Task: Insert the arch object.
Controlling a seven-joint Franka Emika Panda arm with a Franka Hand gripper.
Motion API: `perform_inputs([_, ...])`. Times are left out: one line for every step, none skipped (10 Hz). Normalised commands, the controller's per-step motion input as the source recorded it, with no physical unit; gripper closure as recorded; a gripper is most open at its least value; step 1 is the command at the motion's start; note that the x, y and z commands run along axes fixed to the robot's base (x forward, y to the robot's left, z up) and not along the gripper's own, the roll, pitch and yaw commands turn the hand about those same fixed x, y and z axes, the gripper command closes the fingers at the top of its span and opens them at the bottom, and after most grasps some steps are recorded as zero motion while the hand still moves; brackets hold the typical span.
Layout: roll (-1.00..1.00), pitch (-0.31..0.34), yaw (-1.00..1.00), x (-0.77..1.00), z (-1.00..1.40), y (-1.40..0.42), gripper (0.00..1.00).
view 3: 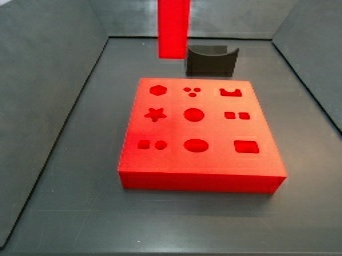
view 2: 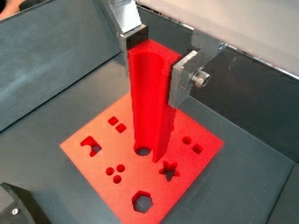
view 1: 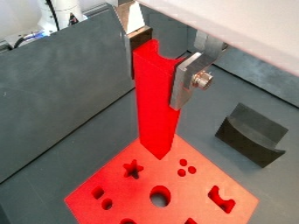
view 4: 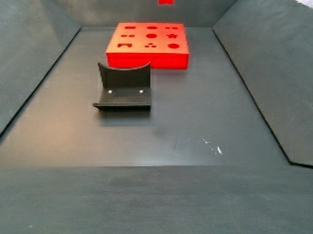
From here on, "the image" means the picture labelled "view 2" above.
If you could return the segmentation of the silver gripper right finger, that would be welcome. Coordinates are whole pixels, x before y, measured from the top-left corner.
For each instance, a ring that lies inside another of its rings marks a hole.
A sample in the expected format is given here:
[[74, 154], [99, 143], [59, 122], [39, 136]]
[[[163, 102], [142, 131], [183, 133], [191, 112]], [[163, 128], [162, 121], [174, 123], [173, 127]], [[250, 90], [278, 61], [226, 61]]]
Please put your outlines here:
[[193, 31], [193, 50], [173, 65], [169, 104], [178, 108], [193, 87], [203, 88], [211, 75], [203, 71], [207, 63], [226, 49], [228, 43], [199, 30]]

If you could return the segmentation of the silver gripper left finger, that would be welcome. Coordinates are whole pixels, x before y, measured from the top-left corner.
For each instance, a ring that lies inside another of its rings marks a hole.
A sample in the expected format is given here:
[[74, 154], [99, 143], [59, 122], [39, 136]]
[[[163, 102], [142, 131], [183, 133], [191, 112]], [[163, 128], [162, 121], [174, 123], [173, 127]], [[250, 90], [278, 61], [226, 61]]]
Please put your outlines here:
[[149, 39], [149, 27], [142, 23], [135, 0], [102, 0], [102, 5], [129, 68], [129, 50]]

